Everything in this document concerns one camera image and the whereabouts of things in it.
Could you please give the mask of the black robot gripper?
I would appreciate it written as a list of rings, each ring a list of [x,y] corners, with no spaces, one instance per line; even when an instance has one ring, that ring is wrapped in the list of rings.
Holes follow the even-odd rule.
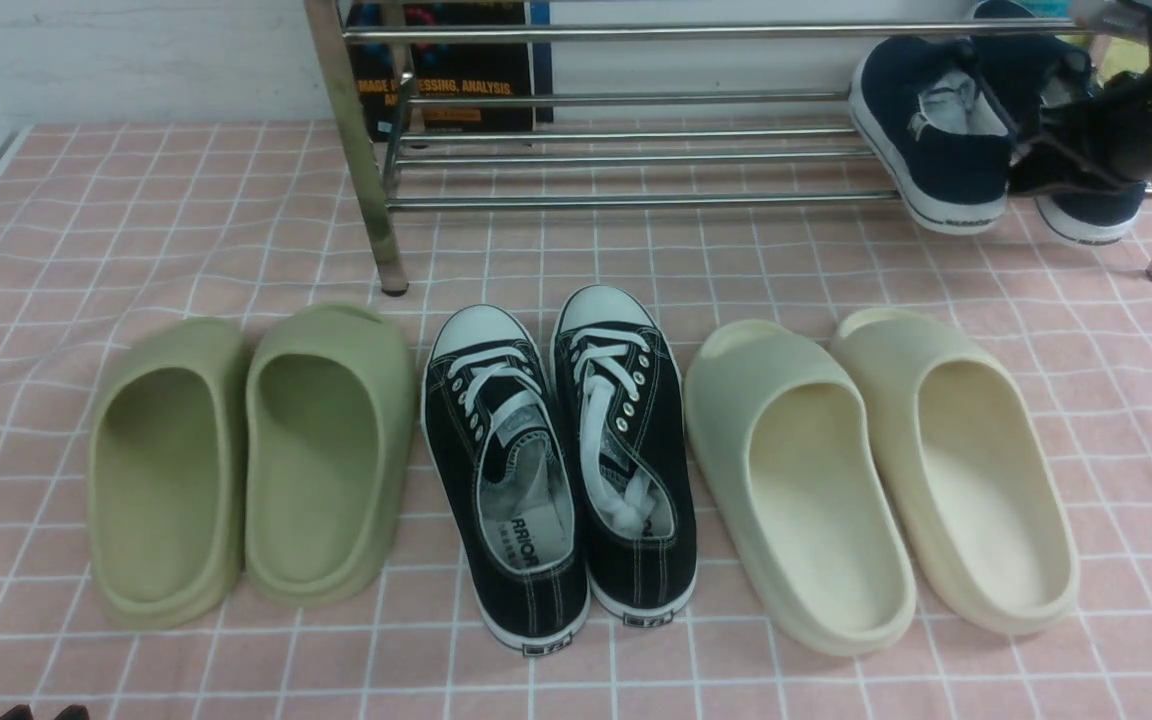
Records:
[[[1112,194],[1152,179],[1152,1],[1079,1],[1076,24],[1146,46],[1146,71],[1116,76],[1093,100],[1030,111],[1007,174],[1014,195]]]

